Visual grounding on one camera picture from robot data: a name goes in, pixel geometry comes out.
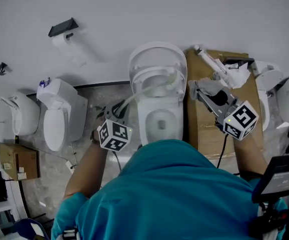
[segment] toilet tank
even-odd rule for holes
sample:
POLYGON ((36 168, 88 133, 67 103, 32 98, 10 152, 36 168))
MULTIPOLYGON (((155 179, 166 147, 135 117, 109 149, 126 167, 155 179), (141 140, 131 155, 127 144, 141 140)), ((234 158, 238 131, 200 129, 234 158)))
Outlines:
POLYGON ((77 90, 70 84, 59 78, 55 78, 46 87, 38 87, 36 98, 50 110, 74 106, 77 95, 77 90))

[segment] white tube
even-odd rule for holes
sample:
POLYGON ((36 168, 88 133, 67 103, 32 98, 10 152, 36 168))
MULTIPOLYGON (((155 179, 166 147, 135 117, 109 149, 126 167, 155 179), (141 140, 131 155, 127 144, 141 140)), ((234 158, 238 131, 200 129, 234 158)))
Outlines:
POLYGON ((138 97, 139 95, 141 94, 144 94, 148 91, 151 91, 157 87, 160 87, 160 86, 166 86, 166 85, 172 85, 174 82, 178 81, 180 78, 180 73, 178 71, 176 71, 175 73, 173 74, 170 74, 168 79, 165 81, 165 82, 162 82, 162 83, 156 83, 154 85, 151 85, 151 86, 148 86, 144 89, 142 89, 141 91, 135 93, 134 95, 130 96, 129 98, 127 98, 124 103, 122 103, 122 105, 117 108, 117 110, 114 112, 114 114, 116 116, 119 116, 121 111, 132 101, 134 100, 136 97, 138 97))

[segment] toilet paper holder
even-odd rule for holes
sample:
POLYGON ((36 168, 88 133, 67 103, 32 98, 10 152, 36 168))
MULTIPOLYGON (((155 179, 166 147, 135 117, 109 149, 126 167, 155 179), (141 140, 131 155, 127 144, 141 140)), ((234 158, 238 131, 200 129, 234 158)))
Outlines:
MULTIPOLYGON (((74 20, 74 18, 68 19, 58 25, 52 26, 48 36, 50 38, 58 36, 66 31, 70 31, 70 30, 74 30, 76 28, 78 28, 78 24, 76 23, 76 21, 74 20)), ((69 39, 70 37, 72 37, 74 34, 68 34, 66 35, 66 38, 69 39)))

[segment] cardboard box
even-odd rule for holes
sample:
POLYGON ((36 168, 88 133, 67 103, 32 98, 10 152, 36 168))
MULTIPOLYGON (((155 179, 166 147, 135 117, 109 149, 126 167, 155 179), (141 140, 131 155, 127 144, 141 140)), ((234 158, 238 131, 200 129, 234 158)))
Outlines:
POLYGON ((21 145, 0 143, 0 164, 14 181, 39 177, 37 152, 21 145))
MULTIPOLYGON (((214 59, 224 60, 225 57, 243 57, 248 58, 247 53, 234 53, 226 51, 208 50, 207 51, 214 59)), ((205 63, 194 49, 186 52, 188 81, 199 80, 202 78, 210 78, 213 74, 213 69, 205 63)), ((256 86, 256 81, 253 73, 246 83, 237 89, 232 89, 232 93, 239 97, 242 101, 249 101, 252 107, 259 115, 259 120, 252 130, 251 134, 257 143, 257 146, 262 150, 264 147, 262 119, 260 111, 259 96, 256 86)), ((215 116, 208 111, 206 106, 197 100, 191 100, 189 96, 189 86, 186 88, 185 108, 187 118, 185 118, 184 129, 187 130, 187 135, 184 134, 185 141, 188 141, 194 148, 199 150, 201 154, 208 159, 218 159, 224 145, 225 134, 215 126, 215 116)), ((228 136, 223 158, 235 155, 233 137, 228 136)))

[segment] small label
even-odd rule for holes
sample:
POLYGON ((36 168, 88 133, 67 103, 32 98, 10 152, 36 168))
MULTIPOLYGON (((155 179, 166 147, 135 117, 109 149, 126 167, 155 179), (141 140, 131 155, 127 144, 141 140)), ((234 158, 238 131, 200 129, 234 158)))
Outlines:
POLYGON ((69 171, 71 172, 71 174, 74 173, 75 171, 75 167, 73 166, 73 164, 68 160, 65 165, 68 167, 69 171))
POLYGON ((43 207, 47 207, 46 204, 43 203, 43 202, 40 202, 40 201, 39 201, 39 204, 40 204, 41 206, 43 206, 43 207))
POLYGON ((3 164, 3 169, 4 169, 4 170, 10 170, 10 169, 11 169, 11 163, 5 162, 5 163, 3 164))
POLYGON ((35 224, 35 223, 30 223, 30 224, 36 235, 44 237, 44 232, 42 231, 42 229, 40 228, 38 224, 35 224))
POLYGON ((25 180, 26 178, 27 178, 27 174, 25 172, 18 173, 18 181, 25 180))

